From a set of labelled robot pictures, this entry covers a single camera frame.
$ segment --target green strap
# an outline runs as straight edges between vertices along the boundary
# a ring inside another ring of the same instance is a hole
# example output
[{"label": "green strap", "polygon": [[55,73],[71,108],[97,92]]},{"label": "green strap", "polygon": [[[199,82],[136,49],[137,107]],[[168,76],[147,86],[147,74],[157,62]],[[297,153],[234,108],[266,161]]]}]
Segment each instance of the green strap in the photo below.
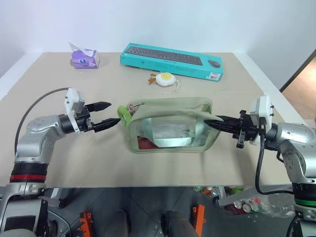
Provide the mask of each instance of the green strap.
[{"label": "green strap", "polygon": [[126,106],[123,106],[123,105],[118,107],[117,113],[121,122],[126,127],[129,124],[130,120],[132,119],[132,115],[130,114]]},{"label": "green strap", "polygon": [[202,134],[204,130],[204,119],[198,118],[196,121],[195,137],[181,137],[181,138],[154,138],[152,118],[142,119],[142,126],[145,136],[150,139],[158,147],[186,147],[190,145]]},{"label": "green strap", "polygon": [[296,204],[316,207],[316,201],[301,200],[301,199],[296,199],[296,198],[294,200]]}]

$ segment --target mouse image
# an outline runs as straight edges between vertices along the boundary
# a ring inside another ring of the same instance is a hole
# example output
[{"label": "mouse image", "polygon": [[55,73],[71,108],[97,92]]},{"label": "mouse image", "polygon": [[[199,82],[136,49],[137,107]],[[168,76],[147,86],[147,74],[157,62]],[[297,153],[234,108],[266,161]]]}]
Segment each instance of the mouse image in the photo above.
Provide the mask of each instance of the mouse image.
[{"label": "mouse image", "polygon": [[208,63],[214,68],[220,68],[221,67],[221,65],[218,62],[216,62],[216,61],[208,60]]}]

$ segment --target table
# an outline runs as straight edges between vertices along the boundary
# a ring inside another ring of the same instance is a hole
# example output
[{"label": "table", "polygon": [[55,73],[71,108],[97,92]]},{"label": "table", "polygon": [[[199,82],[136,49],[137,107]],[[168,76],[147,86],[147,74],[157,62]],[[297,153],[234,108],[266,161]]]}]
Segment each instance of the table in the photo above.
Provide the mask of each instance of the table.
[{"label": "table", "polygon": [[[12,171],[14,136],[22,115],[38,97],[56,88],[74,87],[84,93],[86,103],[111,102],[106,110],[92,113],[94,122],[117,117],[117,107],[135,99],[185,96],[209,97],[213,114],[238,117],[263,92],[233,53],[212,55],[222,57],[221,81],[176,76],[180,86],[174,94],[172,86],[148,85],[151,71],[121,65],[119,53],[100,53],[98,69],[81,70],[70,65],[70,53],[43,53],[0,101],[0,185],[8,182]],[[20,135],[31,119],[65,113],[64,96],[65,91],[42,100]],[[280,121],[275,112],[273,122]],[[128,149],[122,124],[99,133],[69,134],[56,142],[46,183],[49,187],[253,185],[259,147],[246,144],[237,149],[236,143],[231,134],[222,132],[203,153],[134,154]],[[265,151],[261,182],[289,183],[276,152]]]}]

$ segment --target keyboard image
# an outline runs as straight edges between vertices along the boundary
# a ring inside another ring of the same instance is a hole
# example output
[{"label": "keyboard image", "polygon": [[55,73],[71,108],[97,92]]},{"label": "keyboard image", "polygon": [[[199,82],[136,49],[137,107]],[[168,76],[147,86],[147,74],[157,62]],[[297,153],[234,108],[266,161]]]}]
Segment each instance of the keyboard image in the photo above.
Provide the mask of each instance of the keyboard image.
[{"label": "keyboard image", "polygon": [[165,60],[181,62],[181,63],[189,63],[189,64],[200,65],[200,66],[203,65],[199,57],[188,55],[188,54],[182,54],[182,53],[173,53],[173,52],[134,47],[134,46],[131,46],[128,50],[125,51],[125,53],[146,56],[146,57],[151,57],[151,58],[165,59]]}]

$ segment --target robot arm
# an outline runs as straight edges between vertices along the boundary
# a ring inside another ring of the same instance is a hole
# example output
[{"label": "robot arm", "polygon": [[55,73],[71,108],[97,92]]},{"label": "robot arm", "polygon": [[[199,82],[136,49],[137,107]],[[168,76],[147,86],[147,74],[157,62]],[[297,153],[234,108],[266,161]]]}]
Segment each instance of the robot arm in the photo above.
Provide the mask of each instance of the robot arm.
[{"label": "robot arm", "polygon": [[223,122],[204,122],[221,131],[232,133],[233,138],[238,139],[238,148],[243,148],[245,141],[255,144],[260,134],[264,135],[264,149],[282,154],[287,175],[292,182],[294,208],[300,219],[296,230],[300,230],[304,236],[312,236],[308,232],[316,229],[316,133],[302,124],[272,123],[272,108],[269,97],[263,96],[254,100],[249,115],[246,111],[241,111],[239,118],[219,116]]},{"label": "robot arm", "polygon": [[10,183],[2,196],[0,233],[27,229],[37,236],[50,236],[47,201],[40,196],[45,191],[44,182],[55,142],[68,133],[99,132],[119,122],[118,118],[109,118],[94,124],[90,120],[90,112],[103,110],[111,104],[84,103],[83,95],[69,88],[65,97],[67,115],[36,118],[27,125],[26,134],[17,144]]}]

